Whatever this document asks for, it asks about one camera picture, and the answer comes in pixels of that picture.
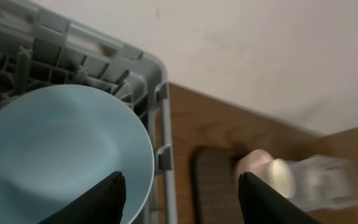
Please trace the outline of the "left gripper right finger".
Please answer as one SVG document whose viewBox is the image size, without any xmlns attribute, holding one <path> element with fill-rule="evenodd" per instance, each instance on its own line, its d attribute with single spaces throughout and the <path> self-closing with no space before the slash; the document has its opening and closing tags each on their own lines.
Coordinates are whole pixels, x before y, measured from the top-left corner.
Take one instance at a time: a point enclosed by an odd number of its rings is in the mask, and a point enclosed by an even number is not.
<svg viewBox="0 0 358 224">
<path fill-rule="evenodd" d="M 251 172 L 239 176 L 237 192 L 245 224 L 319 224 Z"/>
</svg>

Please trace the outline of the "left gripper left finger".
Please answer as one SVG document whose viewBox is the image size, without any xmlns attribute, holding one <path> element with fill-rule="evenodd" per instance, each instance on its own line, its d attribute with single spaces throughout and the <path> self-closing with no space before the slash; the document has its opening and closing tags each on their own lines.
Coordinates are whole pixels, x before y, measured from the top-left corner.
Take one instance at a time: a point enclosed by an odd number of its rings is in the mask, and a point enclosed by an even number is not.
<svg viewBox="0 0 358 224">
<path fill-rule="evenodd" d="M 126 180 L 113 172 L 40 224 L 117 224 L 126 202 Z"/>
</svg>

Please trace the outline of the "light blue bowl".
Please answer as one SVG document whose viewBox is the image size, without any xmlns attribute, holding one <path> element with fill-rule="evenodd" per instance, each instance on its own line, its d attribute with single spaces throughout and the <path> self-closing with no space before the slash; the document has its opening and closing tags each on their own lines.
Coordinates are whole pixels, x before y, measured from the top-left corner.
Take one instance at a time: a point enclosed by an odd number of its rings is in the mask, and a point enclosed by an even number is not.
<svg viewBox="0 0 358 224">
<path fill-rule="evenodd" d="M 38 223 L 119 171 L 123 223 L 149 196 L 154 154 L 138 116 L 118 98 L 81 85 L 34 90 L 0 110 L 0 223 Z"/>
</svg>

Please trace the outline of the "cream plastic cup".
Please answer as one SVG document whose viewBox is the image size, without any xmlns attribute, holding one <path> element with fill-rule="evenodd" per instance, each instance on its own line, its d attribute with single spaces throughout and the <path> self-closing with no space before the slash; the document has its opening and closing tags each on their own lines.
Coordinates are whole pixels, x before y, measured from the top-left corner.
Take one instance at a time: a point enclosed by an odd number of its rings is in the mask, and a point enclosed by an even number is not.
<svg viewBox="0 0 358 224">
<path fill-rule="evenodd" d="M 274 159 L 252 168 L 251 172 L 283 197 L 292 198 L 295 195 L 293 173 L 284 160 Z"/>
</svg>

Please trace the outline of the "dark brown serving tray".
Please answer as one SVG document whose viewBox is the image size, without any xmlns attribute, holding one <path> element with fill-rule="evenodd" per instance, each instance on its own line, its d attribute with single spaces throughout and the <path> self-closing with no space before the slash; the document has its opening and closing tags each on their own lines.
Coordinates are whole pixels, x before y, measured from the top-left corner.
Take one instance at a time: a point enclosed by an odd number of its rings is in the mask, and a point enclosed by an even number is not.
<svg viewBox="0 0 358 224">
<path fill-rule="evenodd" d="M 234 151 L 199 147 L 191 159 L 191 181 L 195 223 L 243 224 L 233 171 L 238 158 Z"/>
</svg>

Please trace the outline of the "clear plastic bin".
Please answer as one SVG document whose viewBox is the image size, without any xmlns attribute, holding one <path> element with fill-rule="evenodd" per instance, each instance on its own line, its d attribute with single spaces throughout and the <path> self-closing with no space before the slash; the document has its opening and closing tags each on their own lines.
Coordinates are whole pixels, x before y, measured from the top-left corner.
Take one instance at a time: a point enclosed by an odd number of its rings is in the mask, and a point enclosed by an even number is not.
<svg viewBox="0 0 358 224">
<path fill-rule="evenodd" d="M 350 160 L 315 155 L 287 164 L 295 180 L 289 201 L 304 212 L 358 206 L 358 176 Z"/>
</svg>

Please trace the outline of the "grey plastic dish rack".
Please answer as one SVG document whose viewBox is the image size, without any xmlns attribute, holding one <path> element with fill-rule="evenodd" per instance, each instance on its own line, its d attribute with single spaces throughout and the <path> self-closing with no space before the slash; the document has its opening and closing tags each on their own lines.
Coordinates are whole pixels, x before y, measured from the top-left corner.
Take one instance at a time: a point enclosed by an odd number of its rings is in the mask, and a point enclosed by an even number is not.
<svg viewBox="0 0 358 224">
<path fill-rule="evenodd" d="M 136 47 L 39 6 L 0 0 L 0 108 L 59 84 L 88 85 L 119 98 L 149 133 L 156 181 L 136 223 L 176 223 L 177 200 L 167 72 Z"/>
</svg>

